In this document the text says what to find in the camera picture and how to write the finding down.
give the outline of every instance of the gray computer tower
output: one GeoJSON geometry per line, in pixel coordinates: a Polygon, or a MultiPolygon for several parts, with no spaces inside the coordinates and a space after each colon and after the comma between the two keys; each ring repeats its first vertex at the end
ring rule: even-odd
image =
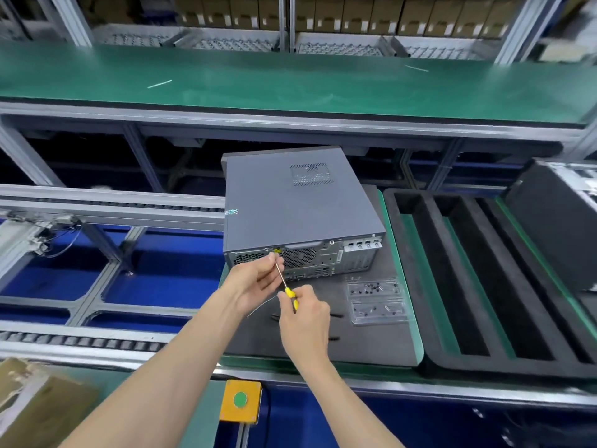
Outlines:
{"type": "Polygon", "coordinates": [[[386,233],[339,147],[224,154],[229,267],[270,251],[287,279],[367,270],[386,233]]]}

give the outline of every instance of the yellow screwdriver handle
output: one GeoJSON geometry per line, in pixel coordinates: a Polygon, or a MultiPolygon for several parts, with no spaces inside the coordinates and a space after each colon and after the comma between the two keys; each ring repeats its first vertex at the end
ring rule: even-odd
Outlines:
{"type": "Polygon", "coordinates": [[[297,295],[294,293],[294,291],[292,291],[292,289],[290,288],[285,288],[284,292],[286,292],[286,295],[288,297],[293,299],[294,310],[296,311],[297,309],[299,309],[299,301],[297,300],[297,295]]]}

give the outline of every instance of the green workbench surface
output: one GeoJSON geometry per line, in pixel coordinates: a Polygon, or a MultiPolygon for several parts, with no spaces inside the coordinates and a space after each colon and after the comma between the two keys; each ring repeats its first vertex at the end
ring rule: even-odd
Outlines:
{"type": "MultiPolygon", "coordinates": [[[[100,401],[106,399],[131,373],[92,368],[51,366],[53,371],[99,389],[100,401]]],[[[220,423],[220,407],[226,382],[211,380],[203,392],[195,413],[183,434],[178,448],[212,448],[220,423]]]]}
{"type": "Polygon", "coordinates": [[[584,124],[597,67],[4,41],[14,98],[584,124]]]}

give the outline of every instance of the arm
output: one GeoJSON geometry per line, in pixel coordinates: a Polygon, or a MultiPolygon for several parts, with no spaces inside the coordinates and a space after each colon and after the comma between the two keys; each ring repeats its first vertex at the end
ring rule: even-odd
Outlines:
{"type": "Polygon", "coordinates": [[[315,395],[340,448],[404,448],[330,362],[330,306],[319,301],[309,285],[294,292],[300,302],[296,313],[290,299],[278,294],[282,344],[315,395]]]}
{"type": "Polygon", "coordinates": [[[180,442],[242,318],[281,282],[271,253],[235,266],[170,343],[133,373],[60,448],[167,448],[180,442]]]}

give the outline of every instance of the power supply fan grille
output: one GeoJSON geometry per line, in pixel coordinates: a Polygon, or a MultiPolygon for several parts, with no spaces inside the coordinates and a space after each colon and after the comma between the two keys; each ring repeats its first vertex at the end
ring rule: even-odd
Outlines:
{"type": "Polygon", "coordinates": [[[267,254],[266,251],[255,251],[253,253],[241,253],[239,255],[237,255],[232,263],[234,265],[243,263],[243,262],[249,262],[249,261],[255,261],[256,259],[262,258],[267,254]]]}
{"type": "Polygon", "coordinates": [[[311,264],[316,254],[315,248],[297,248],[296,250],[282,248],[280,255],[284,258],[284,267],[297,268],[311,264]]]}

